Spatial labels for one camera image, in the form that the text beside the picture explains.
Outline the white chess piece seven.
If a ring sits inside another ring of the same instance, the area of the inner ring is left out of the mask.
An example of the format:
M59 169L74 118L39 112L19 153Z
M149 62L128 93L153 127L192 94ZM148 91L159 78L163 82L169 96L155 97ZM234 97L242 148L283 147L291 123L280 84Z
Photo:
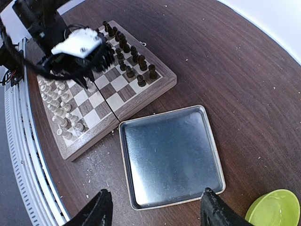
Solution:
M55 115L55 116L52 117L52 122L58 124L59 126L65 128L65 129L68 126L68 121L65 118L62 118L58 115Z

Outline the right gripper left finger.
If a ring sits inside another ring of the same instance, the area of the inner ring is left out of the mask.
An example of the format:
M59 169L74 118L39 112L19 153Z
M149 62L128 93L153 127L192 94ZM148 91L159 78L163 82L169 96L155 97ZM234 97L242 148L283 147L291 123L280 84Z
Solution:
M63 226L111 226L112 195L107 189L99 191L81 211Z

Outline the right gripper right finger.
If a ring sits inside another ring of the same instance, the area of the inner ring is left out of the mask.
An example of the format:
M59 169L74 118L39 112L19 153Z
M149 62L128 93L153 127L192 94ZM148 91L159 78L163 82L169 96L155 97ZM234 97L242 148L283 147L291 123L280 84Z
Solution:
M252 226L209 187L205 188L200 201L200 225Z

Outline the black chess piece far left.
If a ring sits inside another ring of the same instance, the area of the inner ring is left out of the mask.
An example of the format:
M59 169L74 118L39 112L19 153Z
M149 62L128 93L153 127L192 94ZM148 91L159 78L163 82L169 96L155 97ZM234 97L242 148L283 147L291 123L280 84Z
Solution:
M157 71L156 71L155 65L154 65L154 64L150 64L150 65L148 66L148 69L149 69L149 78L150 78L151 80L157 79L157 78L158 78L158 73L157 73Z

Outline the black chess piece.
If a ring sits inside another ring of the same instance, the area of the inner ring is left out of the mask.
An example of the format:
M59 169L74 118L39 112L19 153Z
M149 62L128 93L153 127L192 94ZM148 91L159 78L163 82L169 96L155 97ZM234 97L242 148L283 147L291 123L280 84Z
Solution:
M104 26L105 31L108 32L108 30L109 30L109 24L108 24L107 21L103 21L103 26Z
M148 66L148 69L149 69L149 78L150 78L151 80L157 79L157 78L158 78L158 73L157 73L157 71L156 71L155 65L154 65L154 64L150 64L150 65Z

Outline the small green bowl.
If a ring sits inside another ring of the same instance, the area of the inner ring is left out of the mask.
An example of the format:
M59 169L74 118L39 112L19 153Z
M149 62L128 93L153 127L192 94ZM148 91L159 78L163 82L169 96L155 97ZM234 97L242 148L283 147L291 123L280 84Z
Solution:
M297 196L278 189L257 198L249 207L245 220L254 226L297 226L301 207Z

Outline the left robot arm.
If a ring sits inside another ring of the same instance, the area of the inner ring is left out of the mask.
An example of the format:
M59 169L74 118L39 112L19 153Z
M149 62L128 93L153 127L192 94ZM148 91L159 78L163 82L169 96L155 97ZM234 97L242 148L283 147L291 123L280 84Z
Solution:
M65 0L16 0L12 6L22 24L44 53L35 65L27 59L0 25L3 40L0 64L9 70L26 66L47 80L73 80L87 89L94 72L105 72L115 62L111 45L98 30L81 24L67 25L58 13Z

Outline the metal tray with wood rim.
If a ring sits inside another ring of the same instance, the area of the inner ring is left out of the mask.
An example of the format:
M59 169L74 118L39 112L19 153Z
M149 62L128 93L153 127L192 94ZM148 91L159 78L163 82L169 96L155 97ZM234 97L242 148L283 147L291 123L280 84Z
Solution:
M134 210L191 202L199 200L206 188L217 194L226 188L202 105L123 121L119 137Z

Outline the white chess piece one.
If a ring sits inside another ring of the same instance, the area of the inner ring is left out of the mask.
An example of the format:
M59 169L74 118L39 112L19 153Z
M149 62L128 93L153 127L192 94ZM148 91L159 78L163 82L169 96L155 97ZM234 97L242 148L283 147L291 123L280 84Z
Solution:
M49 86L49 85L42 85L40 87L40 90L43 92L43 93L46 93L48 95L50 95L52 93L52 87Z

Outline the aluminium front rail frame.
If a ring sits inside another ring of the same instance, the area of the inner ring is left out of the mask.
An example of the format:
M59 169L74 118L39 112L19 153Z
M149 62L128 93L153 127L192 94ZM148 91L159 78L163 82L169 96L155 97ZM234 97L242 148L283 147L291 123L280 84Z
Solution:
M71 218L40 146L28 84L26 67L18 66L5 86L6 130L13 171L32 225L62 226Z

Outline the white chess piece three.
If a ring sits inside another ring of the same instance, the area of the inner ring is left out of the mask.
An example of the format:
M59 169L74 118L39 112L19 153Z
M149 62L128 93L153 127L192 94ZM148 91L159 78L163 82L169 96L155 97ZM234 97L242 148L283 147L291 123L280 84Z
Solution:
M63 115L63 110L60 109L59 107L56 107L52 104L48 104L47 105L47 108L54 114L54 115L57 115L57 116L62 116Z

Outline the black chess piece far right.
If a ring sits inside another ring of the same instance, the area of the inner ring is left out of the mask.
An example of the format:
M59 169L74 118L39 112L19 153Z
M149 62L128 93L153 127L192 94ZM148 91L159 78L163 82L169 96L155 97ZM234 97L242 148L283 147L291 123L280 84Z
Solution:
M108 24L107 21L103 21L103 26L104 26L105 31L108 32L108 30L109 30L109 24Z

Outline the wooden chess board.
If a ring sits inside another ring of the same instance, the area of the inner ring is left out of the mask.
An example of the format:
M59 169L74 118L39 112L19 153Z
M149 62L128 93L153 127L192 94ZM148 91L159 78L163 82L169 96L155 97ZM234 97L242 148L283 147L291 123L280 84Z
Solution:
M136 53L144 59L144 69L133 61L131 52L124 53L125 66L132 71L130 76L121 70L118 61L105 72L94 73L97 91L90 93L74 81L56 82L38 77L52 87L49 95L60 104L55 105L63 110L62 118L68 121L67 128L52 122L55 116L43 101L45 114L48 118L59 153L64 160L73 161L87 151L96 142L112 132L120 122L127 120L152 101L163 95L177 83L176 74L169 69L158 57L148 50L144 43L138 41L127 30L115 21L109 22L124 34L129 46L136 48ZM158 78L149 78L148 66L154 64ZM137 84L137 75L142 75L146 81L144 87ZM58 91L62 90L72 95L68 103L61 100ZM57 135L57 130L63 129L72 133L72 139L66 140Z

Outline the white chess piece five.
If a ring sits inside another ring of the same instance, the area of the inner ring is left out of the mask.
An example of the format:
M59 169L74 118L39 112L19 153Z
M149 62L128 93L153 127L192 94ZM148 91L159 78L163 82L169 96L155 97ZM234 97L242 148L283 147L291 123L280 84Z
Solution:
M42 93L41 97L42 97L42 100L46 101L48 104L52 104L52 105L58 105L58 104L60 104L59 101L53 100L48 94Z

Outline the white chess piece four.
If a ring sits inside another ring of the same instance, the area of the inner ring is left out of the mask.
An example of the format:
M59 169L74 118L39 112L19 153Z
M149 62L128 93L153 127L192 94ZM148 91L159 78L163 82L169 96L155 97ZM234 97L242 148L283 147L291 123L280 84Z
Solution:
M56 133L58 136L61 136L66 140L71 140L73 136L71 132L65 131L63 129L58 129Z

